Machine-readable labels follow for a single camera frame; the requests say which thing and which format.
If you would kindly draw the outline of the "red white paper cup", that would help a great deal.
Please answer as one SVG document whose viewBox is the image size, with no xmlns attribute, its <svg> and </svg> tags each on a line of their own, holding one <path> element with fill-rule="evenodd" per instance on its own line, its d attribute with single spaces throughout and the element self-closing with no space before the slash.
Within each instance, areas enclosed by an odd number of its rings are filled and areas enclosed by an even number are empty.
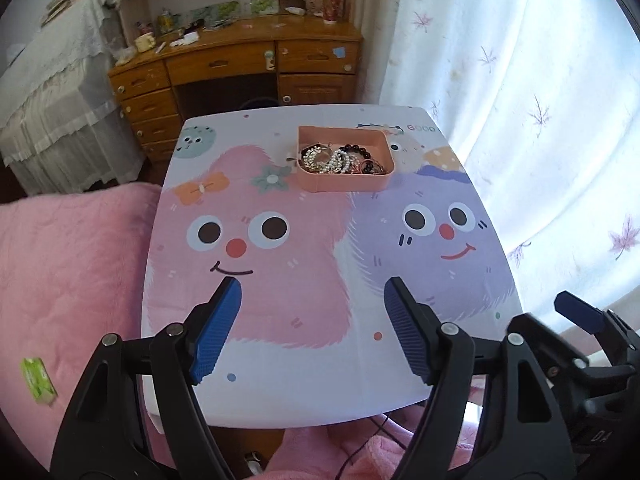
<svg viewBox="0 0 640 480">
<path fill-rule="evenodd" d="M 322 0 L 323 23 L 333 25 L 338 22 L 342 14 L 343 0 Z"/>
</svg>

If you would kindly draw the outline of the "gold rhinestone hair comb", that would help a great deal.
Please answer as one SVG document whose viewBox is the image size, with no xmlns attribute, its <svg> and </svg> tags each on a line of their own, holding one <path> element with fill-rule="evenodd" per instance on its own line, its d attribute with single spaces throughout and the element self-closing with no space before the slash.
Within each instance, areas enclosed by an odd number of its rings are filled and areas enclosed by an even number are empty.
<svg viewBox="0 0 640 480">
<path fill-rule="evenodd" d="M 332 157 L 332 150 L 323 144 L 317 143 L 303 148 L 299 153 L 299 165 L 312 174 L 322 172 Z"/>
</svg>

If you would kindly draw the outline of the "cartoon printed table mat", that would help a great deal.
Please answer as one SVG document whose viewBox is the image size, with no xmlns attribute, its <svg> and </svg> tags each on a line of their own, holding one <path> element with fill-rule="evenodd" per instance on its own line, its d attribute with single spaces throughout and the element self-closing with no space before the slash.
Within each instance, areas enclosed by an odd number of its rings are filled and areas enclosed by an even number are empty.
<svg viewBox="0 0 640 480">
<path fill-rule="evenodd" d="M 309 192 L 303 126 L 371 129 L 395 165 L 376 193 Z M 329 425 L 427 397 L 387 317 L 402 278 L 421 304 L 500 338 L 522 307 L 480 196 L 420 107 L 309 105 L 194 117 L 160 193 L 142 332 L 209 300 L 227 276 L 242 302 L 212 374 L 196 386 L 209 425 Z"/>
</svg>

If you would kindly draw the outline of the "wooden desk with drawers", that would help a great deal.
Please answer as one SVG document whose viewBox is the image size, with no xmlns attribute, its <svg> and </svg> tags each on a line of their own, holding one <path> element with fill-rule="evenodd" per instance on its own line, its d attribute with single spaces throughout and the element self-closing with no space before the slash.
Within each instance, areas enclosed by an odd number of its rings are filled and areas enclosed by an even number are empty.
<svg viewBox="0 0 640 480">
<path fill-rule="evenodd" d="M 145 156 L 143 182 L 163 182 L 189 118 L 354 102 L 362 35 L 352 24 L 271 15 L 202 30 L 198 36 L 188 46 L 138 54 L 108 73 Z"/>
</svg>

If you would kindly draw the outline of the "yellow mug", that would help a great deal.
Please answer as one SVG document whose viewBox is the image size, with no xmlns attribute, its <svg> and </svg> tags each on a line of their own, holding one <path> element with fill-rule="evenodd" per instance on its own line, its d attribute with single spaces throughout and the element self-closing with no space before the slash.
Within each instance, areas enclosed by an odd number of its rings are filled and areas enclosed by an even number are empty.
<svg viewBox="0 0 640 480">
<path fill-rule="evenodd" d="M 148 52 L 156 46 L 156 40 L 152 32 L 146 32 L 134 40 L 134 46 L 139 53 Z"/>
</svg>

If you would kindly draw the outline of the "white lace bed cover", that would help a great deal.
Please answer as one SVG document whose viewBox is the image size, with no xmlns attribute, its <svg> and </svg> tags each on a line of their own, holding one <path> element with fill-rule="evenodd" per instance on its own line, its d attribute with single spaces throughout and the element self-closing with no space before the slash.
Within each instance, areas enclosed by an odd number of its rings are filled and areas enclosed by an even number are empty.
<svg viewBox="0 0 640 480">
<path fill-rule="evenodd" d="M 1 77 L 1 161 L 29 195 L 136 180 L 141 148 L 108 72 L 124 44 L 116 11 L 77 0 Z"/>
</svg>

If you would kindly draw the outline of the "green small packet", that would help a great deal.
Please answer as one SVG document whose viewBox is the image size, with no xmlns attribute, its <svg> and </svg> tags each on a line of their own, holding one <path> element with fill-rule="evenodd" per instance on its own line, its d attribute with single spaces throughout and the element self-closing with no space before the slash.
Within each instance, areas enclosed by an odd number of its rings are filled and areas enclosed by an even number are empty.
<svg viewBox="0 0 640 480">
<path fill-rule="evenodd" d="M 35 402 L 42 405 L 51 405 L 58 394 L 47 373 L 43 360 L 40 358 L 22 359 L 21 371 Z"/>
</svg>

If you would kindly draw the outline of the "pink plastic jewelry tray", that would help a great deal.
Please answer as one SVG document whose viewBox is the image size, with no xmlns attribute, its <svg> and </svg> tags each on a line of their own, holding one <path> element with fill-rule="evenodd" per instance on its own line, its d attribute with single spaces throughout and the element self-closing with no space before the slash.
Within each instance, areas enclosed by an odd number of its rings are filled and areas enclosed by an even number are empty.
<svg viewBox="0 0 640 480">
<path fill-rule="evenodd" d="M 317 143 L 333 154 L 322 172 L 312 174 L 299 165 L 299 153 Z M 381 130 L 300 126 L 297 147 L 297 180 L 308 192 L 380 192 L 396 169 Z"/>
</svg>

